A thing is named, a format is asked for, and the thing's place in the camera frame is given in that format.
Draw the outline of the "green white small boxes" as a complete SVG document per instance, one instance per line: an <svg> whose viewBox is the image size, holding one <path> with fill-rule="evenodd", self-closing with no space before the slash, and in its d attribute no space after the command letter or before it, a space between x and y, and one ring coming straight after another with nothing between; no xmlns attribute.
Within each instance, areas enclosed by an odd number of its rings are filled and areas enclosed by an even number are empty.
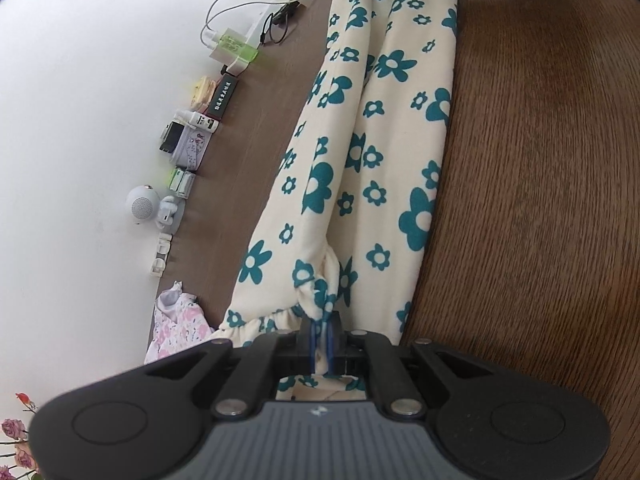
<svg viewBox="0 0 640 480"><path fill-rule="evenodd" d="M196 174L190 170L176 167L172 170L172 173L168 181L168 192L183 200L186 200L193 188Z"/></svg>

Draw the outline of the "pink floral dress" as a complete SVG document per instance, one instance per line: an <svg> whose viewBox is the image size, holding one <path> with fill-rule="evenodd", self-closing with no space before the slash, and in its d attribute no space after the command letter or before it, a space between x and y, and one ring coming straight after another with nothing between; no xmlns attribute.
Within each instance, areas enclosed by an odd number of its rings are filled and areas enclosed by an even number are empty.
<svg viewBox="0 0 640 480"><path fill-rule="evenodd" d="M149 364L209 340L214 329L206 320L198 298L175 281L156 298L151 341L144 357Z"/></svg>

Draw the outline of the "grey printed tin box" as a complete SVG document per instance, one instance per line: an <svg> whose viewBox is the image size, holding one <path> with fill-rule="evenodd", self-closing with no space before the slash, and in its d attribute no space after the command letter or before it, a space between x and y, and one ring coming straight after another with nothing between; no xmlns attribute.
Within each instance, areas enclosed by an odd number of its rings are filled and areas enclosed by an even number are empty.
<svg viewBox="0 0 640 480"><path fill-rule="evenodd" d="M208 131L184 127L175 149L170 154L171 163L176 167L197 172L211 138L212 134Z"/></svg>

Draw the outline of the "white spray bottle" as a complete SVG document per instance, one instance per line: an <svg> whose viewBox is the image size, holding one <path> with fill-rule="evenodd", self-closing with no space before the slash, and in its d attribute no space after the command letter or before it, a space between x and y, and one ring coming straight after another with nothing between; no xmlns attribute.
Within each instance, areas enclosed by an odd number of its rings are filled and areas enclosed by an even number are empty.
<svg viewBox="0 0 640 480"><path fill-rule="evenodd" d="M193 128L208 131L210 133L214 133L219 126L219 122L215 118L208 117L199 112L194 112L193 110L178 110L176 117Z"/></svg>

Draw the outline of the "green liquid bottle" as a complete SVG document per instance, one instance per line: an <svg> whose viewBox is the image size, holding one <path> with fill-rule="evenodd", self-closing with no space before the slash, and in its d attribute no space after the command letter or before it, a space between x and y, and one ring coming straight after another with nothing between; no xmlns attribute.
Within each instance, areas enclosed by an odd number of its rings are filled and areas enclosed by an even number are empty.
<svg viewBox="0 0 640 480"><path fill-rule="evenodd" d="M218 46L247 63L253 62L258 55L258 50L251 46L243 35L231 28L227 28L220 36Z"/></svg>

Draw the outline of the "yellow sticky notes stack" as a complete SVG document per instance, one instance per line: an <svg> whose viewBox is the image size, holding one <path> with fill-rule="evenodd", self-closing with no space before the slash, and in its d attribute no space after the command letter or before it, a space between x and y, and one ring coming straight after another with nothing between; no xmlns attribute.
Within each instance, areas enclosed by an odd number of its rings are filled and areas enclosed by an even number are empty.
<svg viewBox="0 0 640 480"><path fill-rule="evenodd" d="M217 81L209 76L203 76L195 84L191 96L190 110L204 114L212 102L216 91Z"/></svg>

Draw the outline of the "black small box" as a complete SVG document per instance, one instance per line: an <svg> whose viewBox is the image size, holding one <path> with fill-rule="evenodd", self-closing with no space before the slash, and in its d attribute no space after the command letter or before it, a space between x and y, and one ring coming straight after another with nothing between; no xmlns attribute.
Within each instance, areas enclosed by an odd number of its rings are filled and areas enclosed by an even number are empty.
<svg viewBox="0 0 640 480"><path fill-rule="evenodd" d="M161 152L172 154L177 148L179 141L182 137L184 125L181 122L168 122L162 135L160 136L160 146L158 147Z"/></svg>

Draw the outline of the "cream teal flower dress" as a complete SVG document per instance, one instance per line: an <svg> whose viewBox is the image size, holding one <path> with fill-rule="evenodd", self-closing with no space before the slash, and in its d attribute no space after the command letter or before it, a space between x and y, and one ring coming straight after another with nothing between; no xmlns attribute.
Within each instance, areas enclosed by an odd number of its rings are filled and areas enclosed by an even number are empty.
<svg viewBox="0 0 640 480"><path fill-rule="evenodd" d="M400 341L435 213L458 0L332 0L326 54L243 257L218 335L314 323L316 369L281 400L356 400L328 370L329 318Z"/></svg>

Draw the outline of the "dried pink rose bouquet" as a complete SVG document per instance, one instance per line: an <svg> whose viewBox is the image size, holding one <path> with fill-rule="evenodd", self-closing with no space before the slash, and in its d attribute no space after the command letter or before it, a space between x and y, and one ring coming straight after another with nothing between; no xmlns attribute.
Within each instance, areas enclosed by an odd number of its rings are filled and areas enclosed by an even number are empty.
<svg viewBox="0 0 640 480"><path fill-rule="evenodd" d="M42 480L32 454L27 424L20 418L1 421L1 480Z"/></svg>

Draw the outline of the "black red flat box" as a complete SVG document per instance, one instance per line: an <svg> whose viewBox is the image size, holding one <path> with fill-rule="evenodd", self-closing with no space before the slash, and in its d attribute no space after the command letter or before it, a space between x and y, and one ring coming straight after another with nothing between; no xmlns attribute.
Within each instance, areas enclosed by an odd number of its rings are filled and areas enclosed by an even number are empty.
<svg viewBox="0 0 640 480"><path fill-rule="evenodd" d="M238 86L239 79L235 76L224 73L219 84L214 91L213 97L210 100L206 115L210 118L220 122L224 117L224 112L227 110L229 103L232 99L233 93Z"/></svg>

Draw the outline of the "white charger adapter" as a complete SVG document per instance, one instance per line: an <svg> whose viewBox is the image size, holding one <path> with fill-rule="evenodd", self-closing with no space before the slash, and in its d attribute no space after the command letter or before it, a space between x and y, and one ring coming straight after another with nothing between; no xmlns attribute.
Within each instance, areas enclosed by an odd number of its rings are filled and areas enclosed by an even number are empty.
<svg viewBox="0 0 640 480"><path fill-rule="evenodd" d="M228 54L221 38L222 33L216 30L204 29L201 32L201 42L209 50L212 58L225 58Z"/></svg>

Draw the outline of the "white power strip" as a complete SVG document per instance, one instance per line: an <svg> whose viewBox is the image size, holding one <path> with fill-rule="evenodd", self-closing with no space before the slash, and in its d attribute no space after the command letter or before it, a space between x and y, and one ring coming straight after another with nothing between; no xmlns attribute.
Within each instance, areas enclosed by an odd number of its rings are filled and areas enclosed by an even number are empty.
<svg viewBox="0 0 640 480"><path fill-rule="evenodd" d="M206 29L216 30L222 34L227 28L231 28L236 32L239 32L246 38L246 41L258 50L265 44L280 44L288 36L289 32L293 30L293 23L295 21L295 15L298 10L303 7L303 3L307 0L283 0L283 1L247 1L230 6L229 9L219 11L215 18L223 18L227 14L231 14L235 11L246 10L250 6L257 6L258 13L254 16L254 21L250 25L244 27L224 26L223 28L216 28L213 25L214 20L210 20ZM235 58L231 54L227 54L225 58L212 58L220 65L219 78L224 76L224 73L229 73L235 77L240 76L248 69L250 64L242 61L240 58Z"/></svg>

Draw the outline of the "white robot figurine speaker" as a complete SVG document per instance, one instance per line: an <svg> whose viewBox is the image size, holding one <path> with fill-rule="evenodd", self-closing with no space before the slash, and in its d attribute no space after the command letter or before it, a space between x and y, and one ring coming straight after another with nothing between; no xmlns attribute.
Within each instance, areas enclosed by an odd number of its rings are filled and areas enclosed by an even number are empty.
<svg viewBox="0 0 640 480"><path fill-rule="evenodd" d="M175 235L184 214L186 201L167 195L160 198L151 185L133 188L126 198L126 211L134 223L153 223L164 234Z"/></svg>

